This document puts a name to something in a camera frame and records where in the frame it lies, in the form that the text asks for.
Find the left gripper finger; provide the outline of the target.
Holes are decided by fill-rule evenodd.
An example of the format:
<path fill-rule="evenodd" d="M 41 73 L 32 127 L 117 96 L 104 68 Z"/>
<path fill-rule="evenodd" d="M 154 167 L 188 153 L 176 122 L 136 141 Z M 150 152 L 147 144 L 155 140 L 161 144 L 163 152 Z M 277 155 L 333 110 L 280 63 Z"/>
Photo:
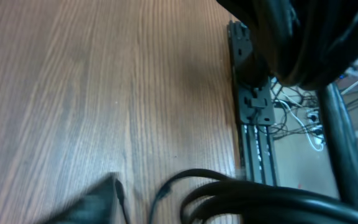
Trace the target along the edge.
<path fill-rule="evenodd" d="M 64 206 L 44 216 L 39 224 L 111 224 L 118 204 L 117 177 L 116 172 L 106 174 Z"/>

